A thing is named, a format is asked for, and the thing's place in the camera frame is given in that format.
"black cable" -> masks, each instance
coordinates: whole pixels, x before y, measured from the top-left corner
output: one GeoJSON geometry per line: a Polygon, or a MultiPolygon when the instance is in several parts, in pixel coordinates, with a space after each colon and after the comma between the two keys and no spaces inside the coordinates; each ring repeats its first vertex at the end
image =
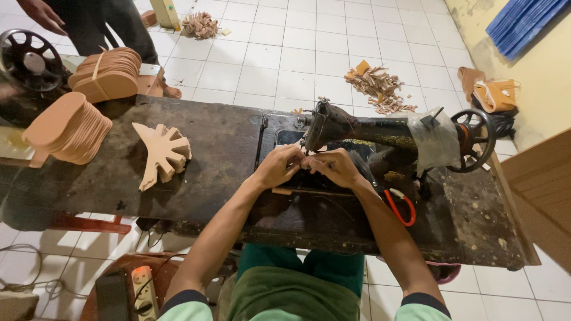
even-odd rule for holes
{"type": "Polygon", "coordinates": [[[38,254],[38,256],[39,256],[38,273],[36,274],[36,276],[34,277],[34,280],[30,284],[8,283],[8,282],[4,281],[2,278],[0,278],[0,283],[4,286],[4,289],[2,291],[9,290],[12,292],[23,292],[23,291],[28,290],[28,289],[34,289],[36,285],[45,284],[44,288],[46,289],[46,292],[50,294],[50,297],[54,294],[61,293],[63,290],[66,290],[67,292],[74,294],[74,295],[81,297],[81,298],[87,298],[88,297],[88,295],[79,294],[79,293],[76,293],[74,291],[71,291],[66,286],[65,282],[62,281],[61,279],[53,279],[50,281],[36,282],[36,280],[38,280],[38,278],[39,278],[39,275],[42,273],[43,258],[42,258],[42,253],[37,248],[33,247],[32,245],[25,244],[25,243],[14,244],[11,246],[0,248],[0,252],[10,251],[10,250],[19,250],[20,248],[29,248],[31,250],[34,250],[36,252],[36,254],[38,254]],[[49,287],[50,283],[55,283],[55,284],[53,285],[53,287],[49,287]],[[61,290],[56,292],[56,289],[58,288],[58,286],[61,287],[61,290]]]}
{"type": "Polygon", "coordinates": [[[139,307],[139,308],[137,308],[136,303],[137,303],[137,300],[139,299],[139,295],[141,295],[141,293],[143,292],[143,289],[147,286],[147,284],[151,283],[151,281],[155,278],[155,276],[159,274],[160,269],[161,269],[168,261],[170,261],[170,260],[171,260],[172,258],[174,258],[175,256],[183,256],[183,255],[186,255],[186,254],[175,254],[175,255],[170,256],[168,259],[166,259],[166,260],[159,266],[159,268],[158,268],[157,271],[156,271],[156,274],[151,273],[151,275],[152,275],[151,278],[150,278],[147,282],[145,282],[145,284],[143,284],[142,287],[139,288],[139,291],[138,291],[137,295],[135,295],[135,307],[134,307],[135,313],[137,313],[137,314],[145,313],[146,311],[148,311],[148,310],[152,307],[152,305],[150,305],[150,306],[144,306],[144,307],[139,307]]]}
{"type": "Polygon", "coordinates": [[[155,245],[159,244],[160,239],[162,239],[162,238],[163,238],[163,235],[164,235],[164,233],[161,234],[161,235],[160,235],[160,238],[159,238],[158,240],[156,240],[155,244],[150,245],[149,242],[151,241],[151,232],[147,231],[147,234],[148,234],[148,238],[147,238],[147,246],[148,246],[148,247],[154,247],[155,245]]]}

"hand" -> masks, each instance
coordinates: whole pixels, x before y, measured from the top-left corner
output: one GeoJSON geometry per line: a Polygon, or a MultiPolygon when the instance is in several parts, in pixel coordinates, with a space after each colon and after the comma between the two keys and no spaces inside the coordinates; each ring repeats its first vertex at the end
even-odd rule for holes
{"type": "Polygon", "coordinates": [[[349,157],[349,153],[343,148],[307,156],[301,162],[301,167],[304,169],[311,168],[311,174],[318,171],[327,176],[333,183],[350,189],[354,189],[365,179],[359,174],[357,167],[349,157]]]}
{"type": "Polygon", "coordinates": [[[59,16],[42,0],[18,0],[22,10],[44,29],[53,33],[67,36],[62,27],[65,23],[59,16]]]}
{"type": "Polygon", "coordinates": [[[294,144],[283,145],[272,150],[250,178],[263,188],[281,185],[299,171],[305,155],[294,144]]]}

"sewing machine handwheel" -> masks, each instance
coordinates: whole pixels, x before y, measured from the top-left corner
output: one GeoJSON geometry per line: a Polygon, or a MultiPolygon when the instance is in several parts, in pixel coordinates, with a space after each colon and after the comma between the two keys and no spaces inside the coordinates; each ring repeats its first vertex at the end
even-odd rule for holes
{"type": "Polygon", "coordinates": [[[494,152],[496,146],[496,125],[492,118],[479,109],[463,110],[453,117],[460,141],[460,167],[447,166],[453,172],[471,172],[480,168],[494,152]],[[473,116],[479,119],[472,121],[473,116]],[[481,154],[474,150],[474,145],[486,143],[481,154]]]}
{"type": "Polygon", "coordinates": [[[54,46],[44,37],[23,29],[7,30],[0,35],[0,68],[12,82],[34,91],[52,90],[63,79],[62,59],[54,46]],[[45,56],[47,51],[53,58],[45,56]]]}

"foot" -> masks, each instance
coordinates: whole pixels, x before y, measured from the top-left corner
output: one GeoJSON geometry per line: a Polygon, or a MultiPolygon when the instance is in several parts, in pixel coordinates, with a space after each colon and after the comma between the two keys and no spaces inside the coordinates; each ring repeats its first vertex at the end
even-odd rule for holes
{"type": "Polygon", "coordinates": [[[178,88],[173,88],[168,86],[163,88],[163,95],[169,98],[176,98],[176,99],[182,98],[182,92],[178,88]]]}

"electrical outlet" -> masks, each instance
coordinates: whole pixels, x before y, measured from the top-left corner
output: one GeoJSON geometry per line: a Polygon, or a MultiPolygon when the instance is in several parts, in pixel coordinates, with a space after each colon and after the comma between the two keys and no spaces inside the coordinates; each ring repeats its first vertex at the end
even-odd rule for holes
{"type": "Polygon", "coordinates": [[[135,307],[139,309],[141,306],[152,304],[149,310],[139,315],[139,321],[156,321],[159,314],[159,307],[156,303],[155,286],[153,282],[150,281],[142,288],[143,285],[152,278],[151,268],[147,265],[138,267],[131,272],[131,278],[133,279],[135,297],[140,291],[139,297],[135,300],[135,307]]]}

